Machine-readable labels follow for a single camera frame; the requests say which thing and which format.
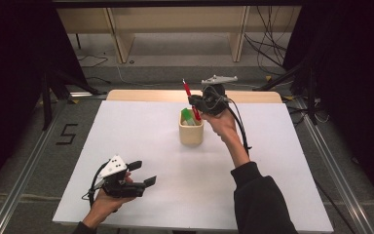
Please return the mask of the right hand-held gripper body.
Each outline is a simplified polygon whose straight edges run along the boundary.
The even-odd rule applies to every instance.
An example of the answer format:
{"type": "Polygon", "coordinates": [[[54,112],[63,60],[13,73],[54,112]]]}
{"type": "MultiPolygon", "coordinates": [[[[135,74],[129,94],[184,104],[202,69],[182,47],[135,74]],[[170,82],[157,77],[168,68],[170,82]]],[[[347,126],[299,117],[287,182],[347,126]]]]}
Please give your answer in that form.
{"type": "Polygon", "coordinates": [[[236,82],[237,76],[226,77],[213,75],[202,81],[204,86],[201,97],[205,103],[205,110],[201,111],[209,115],[218,115],[229,106],[229,98],[225,93],[224,84],[236,82]]]}

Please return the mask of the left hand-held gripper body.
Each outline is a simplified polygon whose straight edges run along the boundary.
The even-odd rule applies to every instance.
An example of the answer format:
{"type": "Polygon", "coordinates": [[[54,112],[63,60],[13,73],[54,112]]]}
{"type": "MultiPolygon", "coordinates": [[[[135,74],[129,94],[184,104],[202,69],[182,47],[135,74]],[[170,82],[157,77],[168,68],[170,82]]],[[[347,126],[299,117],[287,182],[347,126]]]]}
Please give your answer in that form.
{"type": "Polygon", "coordinates": [[[114,198],[141,197],[146,189],[143,182],[127,182],[127,163],[119,155],[114,155],[95,173],[93,188],[102,188],[114,198]]]}

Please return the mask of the red pen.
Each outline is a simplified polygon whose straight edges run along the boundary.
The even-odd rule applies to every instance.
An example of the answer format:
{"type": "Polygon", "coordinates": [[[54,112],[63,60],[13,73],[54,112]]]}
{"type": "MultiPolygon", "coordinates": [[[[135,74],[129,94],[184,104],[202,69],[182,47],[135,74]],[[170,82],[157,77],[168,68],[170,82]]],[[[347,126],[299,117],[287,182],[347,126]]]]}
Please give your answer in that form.
{"type": "MultiPolygon", "coordinates": [[[[189,98],[191,96],[190,88],[189,88],[188,84],[185,82],[184,79],[182,79],[182,83],[183,83],[184,90],[187,94],[187,97],[189,98]]],[[[201,121],[202,120],[201,116],[200,116],[198,110],[196,109],[196,107],[194,105],[191,105],[191,107],[192,107],[192,110],[193,110],[193,113],[194,113],[194,116],[195,116],[196,120],[201,121]]]]}

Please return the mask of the green marker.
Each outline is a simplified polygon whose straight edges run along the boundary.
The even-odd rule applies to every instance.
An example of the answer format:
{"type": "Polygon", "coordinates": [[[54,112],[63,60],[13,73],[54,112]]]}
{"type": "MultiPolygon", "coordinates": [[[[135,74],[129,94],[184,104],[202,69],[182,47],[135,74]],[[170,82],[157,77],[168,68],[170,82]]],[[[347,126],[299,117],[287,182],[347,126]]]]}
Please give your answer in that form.
{"type": "Polygon", "coordinates": [[[181,110],[181,117],[182,117],[182,121],[181,121],[181,124],[183,126],[195,126],[196,125],[196,122],[193,118],[193,116],[191,115],[191,112],[189,109],[187,108],[184,108],[181,110]]]}

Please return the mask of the beige square pen cup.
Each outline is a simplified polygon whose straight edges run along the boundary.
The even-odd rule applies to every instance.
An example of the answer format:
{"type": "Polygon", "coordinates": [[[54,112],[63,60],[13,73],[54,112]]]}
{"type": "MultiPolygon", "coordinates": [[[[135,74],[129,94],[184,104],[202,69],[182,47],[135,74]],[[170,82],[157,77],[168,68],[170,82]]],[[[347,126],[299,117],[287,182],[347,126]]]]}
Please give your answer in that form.
{"type": "Polygon", "coordinates": [[[180,118],[178,122],[180,142],[185,145],[198,145],[203,142],[204,123],[202,121],[196,120],[193,111],[191,109],[189,110],[196,122],[196,125],[195,126],[183,126],[181,124],[182,117],[181,117],[181,111],[180,111],[180,118]]]}

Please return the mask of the person's right hand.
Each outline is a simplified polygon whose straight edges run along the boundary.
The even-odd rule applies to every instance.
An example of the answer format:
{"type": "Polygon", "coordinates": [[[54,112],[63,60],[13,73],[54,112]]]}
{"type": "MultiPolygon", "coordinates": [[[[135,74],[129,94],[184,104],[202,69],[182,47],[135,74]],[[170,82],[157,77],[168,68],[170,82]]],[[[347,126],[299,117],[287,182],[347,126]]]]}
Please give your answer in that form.
{"type": "Polygon", "coordinates": [[[226,144],[238,143],[240,141],[236,129],[236,121],[229,110],[225,109],[216,116],[202,113],[201,117],[209,122],[213,131],[226,144]]]}

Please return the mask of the person's left hand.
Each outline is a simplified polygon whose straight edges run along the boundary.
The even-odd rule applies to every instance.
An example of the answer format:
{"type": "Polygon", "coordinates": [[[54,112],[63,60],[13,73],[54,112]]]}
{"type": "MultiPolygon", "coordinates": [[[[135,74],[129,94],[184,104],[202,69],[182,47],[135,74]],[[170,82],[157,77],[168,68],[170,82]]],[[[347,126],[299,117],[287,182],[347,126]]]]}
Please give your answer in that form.
{"type": "Polygon", "coordinates": [[[129,201],[132,201],[132,198],[114,198],[108,196],[103,189],[100,189],[89,213],[83,219],[83,223],[89,228],[95,229],[112,213],[118,211],[129,201]]]}

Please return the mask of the white board sheet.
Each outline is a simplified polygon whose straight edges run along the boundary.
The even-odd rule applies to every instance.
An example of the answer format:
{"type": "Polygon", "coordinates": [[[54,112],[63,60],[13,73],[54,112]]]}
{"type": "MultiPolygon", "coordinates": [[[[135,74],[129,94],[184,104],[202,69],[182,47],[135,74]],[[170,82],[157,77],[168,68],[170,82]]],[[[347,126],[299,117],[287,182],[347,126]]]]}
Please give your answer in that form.
{"type": "MultiPolygon", "coordinates": [[[[104,101],[93,121],[76,167],[62,195],[54,220],[80,221],[90,205],[83,196],[96,170],[118,155],[141,161],[135,181],[154,177],[142,197],[106,219],[110,226],[234,231],[237,228],[230,175],[233,168],[225,144],[211,127],[204,140],[187,146],[179,138],[182,102],[104,101]]],[[[241,103],[250,158],[271,176],[300,233],[333,230],[319,197],[287,108],[282,103],[241,103]]]]}

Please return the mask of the light wooden table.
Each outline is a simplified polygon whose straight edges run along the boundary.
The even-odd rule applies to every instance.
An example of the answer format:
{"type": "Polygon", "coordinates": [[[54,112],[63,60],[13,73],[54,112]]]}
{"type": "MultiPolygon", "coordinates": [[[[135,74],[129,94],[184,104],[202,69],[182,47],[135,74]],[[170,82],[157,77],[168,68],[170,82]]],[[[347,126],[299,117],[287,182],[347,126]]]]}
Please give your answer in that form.
{"type": "MultiPolygon", "coordinates": [[[[281,96],[276,92],[227,91],[226,95],[235,103],[282,103],[281,96]]],[[[188,102],[186,92],[181,90],[112,90],[106,99],[188,102]]]]}

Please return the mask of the black metal stand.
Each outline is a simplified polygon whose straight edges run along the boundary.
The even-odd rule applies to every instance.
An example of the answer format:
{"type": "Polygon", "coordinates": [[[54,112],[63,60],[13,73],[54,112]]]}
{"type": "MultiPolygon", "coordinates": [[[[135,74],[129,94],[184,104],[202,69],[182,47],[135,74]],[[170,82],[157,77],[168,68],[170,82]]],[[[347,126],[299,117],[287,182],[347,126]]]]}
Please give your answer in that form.
{"type": "Polygon", "coordinates": [[[86,80],[80,81],[78,78],[74,78],[73,76],[59,69],[47,69],[41,79],[42,101],[44,108],[44,131],[50,127],[53,120],[50,92],[53,92],[58,99],[69,99],[71,94],[66,88],[66,83],[81,88],[82,90],[87,91],[95,96],[105,95],[105,92],[89,86],[86,80]]]}
{"type": "Polygon", "coordinates": [[[290,91],[294,95],[298,96],[301,95],[304,90],[307,91],[307,114],[311,122],[316,125],[318,123],[315,116],[316,73],[313,63],[309,59],[304,58],[300,63],[286,71],[284,74],[280,75],[276,80],[259,88],[254,88],[254,91],[270,91],[275,86],[287,81],[290,78],[293,78],[293,85],[291,86],[290,91]]]}

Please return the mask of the black curtain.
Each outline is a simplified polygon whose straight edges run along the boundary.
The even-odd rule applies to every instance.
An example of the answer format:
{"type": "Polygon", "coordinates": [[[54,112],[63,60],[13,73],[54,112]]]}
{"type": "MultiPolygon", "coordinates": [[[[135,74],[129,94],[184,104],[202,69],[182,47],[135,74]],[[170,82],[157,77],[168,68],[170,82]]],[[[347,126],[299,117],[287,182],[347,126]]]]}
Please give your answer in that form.
{"type": "Polygon", "coordinates": [[[0,0],[0,170],[53,70],[86,81],[53,1],[0,0]]]}
{"type": "Polygon", "coordinates": [[[317,93],[374,186],[374,0],[303,0],[284,67],[307,54],[329,15],[317,93]]]}

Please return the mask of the beige wooden desk frame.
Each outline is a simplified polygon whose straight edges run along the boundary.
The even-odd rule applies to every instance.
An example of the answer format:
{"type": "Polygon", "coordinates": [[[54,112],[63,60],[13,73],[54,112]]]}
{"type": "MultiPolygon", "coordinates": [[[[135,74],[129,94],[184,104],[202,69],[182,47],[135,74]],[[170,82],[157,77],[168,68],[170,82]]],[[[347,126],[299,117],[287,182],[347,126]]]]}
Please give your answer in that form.
{"type": "Polygon", "coordinates": [[[217,32],[228,35],[232,60],[241,59],[247,32],[262,32],[270,24],[273,32],[291,32],[299,17],[299,6],[157,7],[59,9],[68,33],[108,34],[119,63],[130,55],[137,33],[217,32]]]}

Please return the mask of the aluminium floor rail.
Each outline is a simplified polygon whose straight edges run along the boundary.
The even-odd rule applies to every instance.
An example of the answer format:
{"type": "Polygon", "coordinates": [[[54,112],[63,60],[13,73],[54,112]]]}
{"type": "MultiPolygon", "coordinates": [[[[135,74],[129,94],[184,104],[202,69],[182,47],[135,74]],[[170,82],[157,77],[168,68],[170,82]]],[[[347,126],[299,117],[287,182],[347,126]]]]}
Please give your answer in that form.
{"type": "Polygon", "coordinates": [[[360,204],[341,168],[338,166],[319,128],[309,115],[304,116],[304,123],[313,139],[320,157],[355,224],[357,234],[374,234],[374,227],[360,204]]]}
{"type": "Polygon", "coordinates": [[[19,137],[15,152],[0,170],[0,234],[4,233],[65,106],[65,100],[51,105],[53,120],[46,130],[40,125],[43,107],[36,107],[26,130],[19,137]]]}

